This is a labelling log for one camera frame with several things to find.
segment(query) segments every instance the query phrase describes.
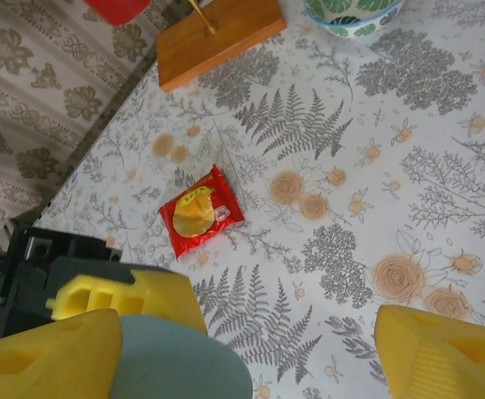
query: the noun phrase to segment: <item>green leaf pattern bowl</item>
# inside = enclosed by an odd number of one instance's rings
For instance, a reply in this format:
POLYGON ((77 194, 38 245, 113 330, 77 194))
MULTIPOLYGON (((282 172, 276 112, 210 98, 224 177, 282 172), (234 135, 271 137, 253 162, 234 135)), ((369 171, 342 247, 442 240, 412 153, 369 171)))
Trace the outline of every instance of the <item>green leaf pattern bowl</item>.
POLYGON ((338 37, 371 35, 392 22, 404 0, 304 0, 307 15, 338 37))

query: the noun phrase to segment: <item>red wrapper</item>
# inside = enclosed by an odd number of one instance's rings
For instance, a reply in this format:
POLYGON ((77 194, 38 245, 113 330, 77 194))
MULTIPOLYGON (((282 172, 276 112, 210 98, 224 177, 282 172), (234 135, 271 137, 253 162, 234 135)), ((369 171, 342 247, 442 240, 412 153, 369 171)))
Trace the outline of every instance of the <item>red wrapper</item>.
POLYGON ((244 220, 233 191, 216 165, 159 209, 178 259, 234 223, 244 220))

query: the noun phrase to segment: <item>wooden base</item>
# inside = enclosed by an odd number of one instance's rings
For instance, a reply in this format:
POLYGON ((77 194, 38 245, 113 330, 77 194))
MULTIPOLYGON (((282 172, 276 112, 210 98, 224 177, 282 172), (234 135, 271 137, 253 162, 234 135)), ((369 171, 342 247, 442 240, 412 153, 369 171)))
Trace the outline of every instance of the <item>wooden base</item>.
POLYGON ((157 38, 159 86, 170 92, 286 28, 277 0, 213 0, 157 38))

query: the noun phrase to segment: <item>floral tablecloth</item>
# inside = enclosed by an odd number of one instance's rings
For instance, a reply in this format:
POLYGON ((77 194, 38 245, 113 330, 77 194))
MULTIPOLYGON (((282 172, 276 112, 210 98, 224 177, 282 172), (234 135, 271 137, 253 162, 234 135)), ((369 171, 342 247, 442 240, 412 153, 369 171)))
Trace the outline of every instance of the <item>floral tablecloth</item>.
POLYGON ((408 0, 357 41, 282 8, 170 95, 153 67, 39 225, 189 275, 255 399, 389 397, 380 304, 485 325, 485 1, 408 0), (157 210, 213 163, 247 221, 175 261, 157 210))

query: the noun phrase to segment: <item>curtain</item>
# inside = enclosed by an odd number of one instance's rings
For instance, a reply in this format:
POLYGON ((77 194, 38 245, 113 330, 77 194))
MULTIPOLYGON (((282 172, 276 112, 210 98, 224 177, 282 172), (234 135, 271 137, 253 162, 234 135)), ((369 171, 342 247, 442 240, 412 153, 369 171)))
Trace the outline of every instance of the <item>curtain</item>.
POLYGON ((0 0, 0 229, 86 154, 155 60, 157 34, 190 11, 169 1, 112 27, 82 0, 0 0))

